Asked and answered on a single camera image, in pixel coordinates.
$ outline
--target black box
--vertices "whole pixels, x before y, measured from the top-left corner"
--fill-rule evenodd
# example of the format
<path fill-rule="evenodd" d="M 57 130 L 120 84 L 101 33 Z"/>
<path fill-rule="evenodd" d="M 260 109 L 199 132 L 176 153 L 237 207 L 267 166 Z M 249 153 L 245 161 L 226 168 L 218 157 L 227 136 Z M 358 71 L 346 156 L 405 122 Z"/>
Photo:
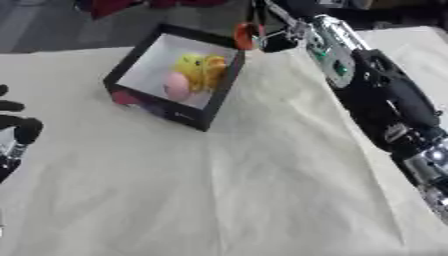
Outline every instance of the black box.
<path fill-rule="evenodd" d="M 163 90 L 164 73 L 170 72 L 182 53 L 219 54 L 228 67 L 216 90 L 187 103 L 170 101 Z M 138 106 L 166 119 L 207 131 L 245 62 L 244 51 L 232 38 L 173 25 L 159 25 L 104 79 L 118 104 Z"/>

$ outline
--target table surface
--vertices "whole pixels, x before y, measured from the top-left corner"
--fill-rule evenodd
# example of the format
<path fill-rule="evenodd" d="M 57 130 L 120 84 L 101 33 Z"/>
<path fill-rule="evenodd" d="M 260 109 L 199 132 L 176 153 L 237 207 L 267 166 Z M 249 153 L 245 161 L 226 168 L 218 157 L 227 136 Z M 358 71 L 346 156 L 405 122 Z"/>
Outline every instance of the table surface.
<path fill-rule="evenodd" d="M 363 37 L 447 106 L 440 32 Z M 0 255 L 447 255 L 448 228 L 304 50 L 249 53 L 207 133 L 109 99 L 128 51 L 0 55 L 8 98 L 46 125 L 0 187 Z"/>

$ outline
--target yellow plush toy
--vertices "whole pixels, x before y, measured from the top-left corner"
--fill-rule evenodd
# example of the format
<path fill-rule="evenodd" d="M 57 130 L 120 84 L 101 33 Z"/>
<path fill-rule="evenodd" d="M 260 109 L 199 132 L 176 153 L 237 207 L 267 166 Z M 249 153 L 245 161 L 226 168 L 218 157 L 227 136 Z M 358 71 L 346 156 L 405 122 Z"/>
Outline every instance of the yellow plush toy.
<path fill-rule="evenodd" d="M 227 65 L 224 57 L 213 54 L 205 57 L 202 68 L 204 72 L 204 87 L 210 91 L 214 91 L 226 68 Z"/>
<path fill-rule="evenodd" d="M 184 54 L 174 65 L 174 71 L 187 77 L 191 92 L 203 90 L 202 64 L 204 57 L 198 54 Z"/>
<path fill-rule="evenodd" d="M 213 91 L 219 83 L 225 69 L 224 57 L 199 54 L 184 54 L 174 65 L 174 71 L 182 73 L 189 82 L 190 91 Z"/>

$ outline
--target pink toy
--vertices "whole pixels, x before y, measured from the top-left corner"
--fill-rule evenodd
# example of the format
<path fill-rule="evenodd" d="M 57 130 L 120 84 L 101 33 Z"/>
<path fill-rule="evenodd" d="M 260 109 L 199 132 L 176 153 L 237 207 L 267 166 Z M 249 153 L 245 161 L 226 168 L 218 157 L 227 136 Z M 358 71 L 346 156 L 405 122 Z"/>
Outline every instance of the pink toy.
<path fill-rule="evenodd" d="M 187 100 L 190 95 L 188 79 L 179 72 L 171 72 L 165 80 L 165 92 L 168 99 L 182 102 Z"/>

